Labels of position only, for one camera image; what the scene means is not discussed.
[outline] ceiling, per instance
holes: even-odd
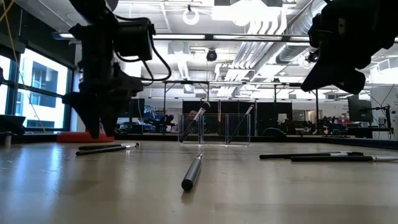
[[[47,23],[59,32],[67,32],[69,28],[77,23],[85,24],[82,17],[74,10],[69,0],[16,0],[21,7],[33,14],[35,17]],[[296,5],[286,9],[287,22],[308,3],[308,0],[296,0]],[[197,24],[191,26],[183,19],[183,12],[187,4],[168,5],[164,3],[152,4],[121,4],[114,11],[123,17],[148,17],[155,24],[157,33],[177,34],[245,34],[249,26],[237,26],[232,21],[214,21],[211,18],[211,10],[214,0],[204,0],[202,4],[193,4],[192,7],[199,9],[200,19]],[[175,55],[170,55],[168,47],[171,41],[156,41],[155,46],[174,71],[178,71]],[[242,42],[215,42],[194,41],[187,43],[190,48],[203,48],[203,50],[190,51],[187,57],[189,70],[214,72],[217,63],[232,62],[239,52]],[[218,59],[215,62],[207,62],[208,49],[216,49]],[[398,45],[389,50],[381,50],[374,58],[384,58],[388,55],[398,55]],[[298,57],[297,61],[283,69],[283,78],[291,77],[295,82],[303,81],[311,68],[303,62],[304,55]],[[152,73],[164,75],[166,69],[156,57],[148,63]],[[147,75],[144,67],[141,67],[142,75]]]

